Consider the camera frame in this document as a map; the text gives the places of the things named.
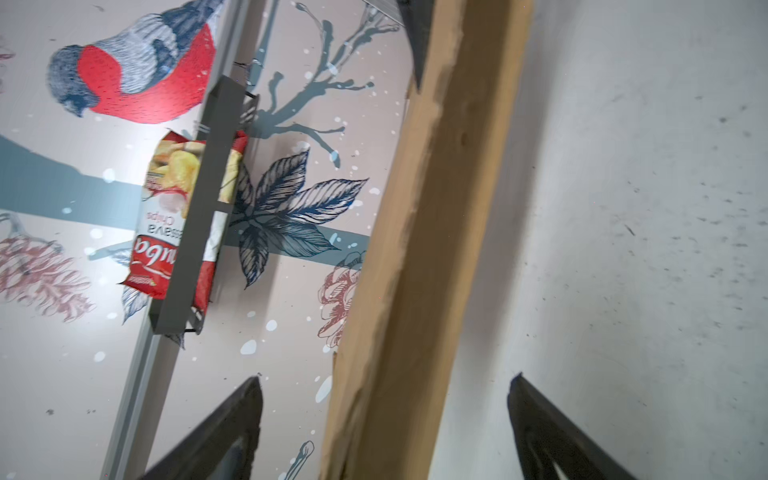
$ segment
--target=snack bag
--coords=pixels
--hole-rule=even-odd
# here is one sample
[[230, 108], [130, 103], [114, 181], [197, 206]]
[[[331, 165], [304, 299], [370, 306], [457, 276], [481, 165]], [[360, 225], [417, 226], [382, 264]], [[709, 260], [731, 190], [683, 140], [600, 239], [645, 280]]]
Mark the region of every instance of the snack bag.
[[[247, 142], [245, 133], [237, 132], [227, 159], [219, 201], [232, 203], [237, 171]], [[131, 252], [131, 271], [123, 285], [152, 298], [165, 298], [204, 150], [205, 142], [188, 141], [174, 132], [168, 132], [155, 149], [144, 178], [136, 240]], [[227, 214], [214, 212], [197, 279], [193, 304], [196, 313], [204, 315], [208, 307], [216, 258], [226, 225]]]

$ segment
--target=bird illustration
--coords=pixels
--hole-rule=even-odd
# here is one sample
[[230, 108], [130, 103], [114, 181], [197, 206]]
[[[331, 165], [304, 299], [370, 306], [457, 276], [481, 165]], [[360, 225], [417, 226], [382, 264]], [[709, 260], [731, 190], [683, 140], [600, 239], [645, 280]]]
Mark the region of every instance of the bird illustration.
[[203, 101], [223, 0], [193, 0], [139, 18], [114, 37], [69, 45], [48, 65], [56, 101], [142, 124], [172, 120]]

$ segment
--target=blue stripe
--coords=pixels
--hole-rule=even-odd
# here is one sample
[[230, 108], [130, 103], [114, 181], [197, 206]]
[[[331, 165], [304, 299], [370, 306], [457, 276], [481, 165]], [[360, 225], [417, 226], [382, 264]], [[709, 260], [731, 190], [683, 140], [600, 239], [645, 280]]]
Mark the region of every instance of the blue stripe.
[[[135, 230], [140, 198], [139, 185], [118, 181], [108, 184], [101, 178], [83, 175], [74, 167], [36, 154], [0, 135], [0, 209]], [[336, 234], [334, 246], [339, 250], [319, 253], [305, 260], [336, 265], [348, 253], [368, 249], [367, 235], [323, 226], [318, 226], [318, 230], [327, 239]], [[232, 247], [239, 245], [235, 229], [227, 232], [224, 244]], [[276, 250], [270, 252], [284, 254]], [[96, 260], [97, 253], [91, 256], [91, 260]]]

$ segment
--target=cardboard strip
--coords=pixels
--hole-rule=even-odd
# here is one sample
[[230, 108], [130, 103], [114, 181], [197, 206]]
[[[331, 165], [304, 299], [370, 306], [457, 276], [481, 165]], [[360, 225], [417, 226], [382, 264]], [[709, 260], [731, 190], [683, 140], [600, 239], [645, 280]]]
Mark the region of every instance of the cardboard strip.
[[321, 478], [424, 479], [518, 90], [532, 0], [437, 0], [421, 91], [333, 373]]

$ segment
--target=tree branch illustration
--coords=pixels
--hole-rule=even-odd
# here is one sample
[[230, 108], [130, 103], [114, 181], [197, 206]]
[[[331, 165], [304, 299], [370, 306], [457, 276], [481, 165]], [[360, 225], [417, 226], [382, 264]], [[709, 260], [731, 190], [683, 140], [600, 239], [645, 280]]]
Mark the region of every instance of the tree branch illustration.
[[[363, 45], [370, 43], [375, 35], [398, 31], [400, 27], [397, 24], [389, 23], [388, 18], [383, 13], [366, 4], [358, 28], [336, 49], [333, 55], [331, 55], [333, 24], [327, 20], [320, 21], [303, 3], [296, 3], [296, 9], [306, 13], [318, 29], [323, 50], [320, 53], [317, 67], [312, 77], [309, 78], [309, 81], [304, 86], [304, 89], [288, 100], [282, 107], [278, 107], [277, 88], [285, 76], [279, 71], [275, 71], [272, 79], [267, 84], [267, 90], [270, 95], [270, 106], [266, 110], [261, 109], [256, 112], [256, 119], [253, 121], [251, 135], [257, 138], [266, 139], [275, 134], [291, 131], [306, 134], [331, 155], [333, 164], [336, 165], [336, 167], [340, 167], [341, 160], [338, 152], [325, 142], [321, 135], [344, 132], [344, 127], [332, 130], [320, 130], [295, 122], [289, 125], [285, 125], [285, 123], [294, 117], [311, 100], [325, 95], [328, 90], [360, 91], [366, 88], [373, 88], [374, 83], [372, 81], [362, 85], [355, 85], [355, 81], [351, 78], [345, 81], [336, 81], [336, 77], [341, 73], [342, 68], [346, 65], [349, 59], [358, 52]], [[273, 0], [270, 17], [266, 24], [263, 39], [259, 44], [257, 54], [251, 65], [249, 84], [253, 85], [253, 88], [256, 87], [264, 68], [276, 10], [277, 0]]]

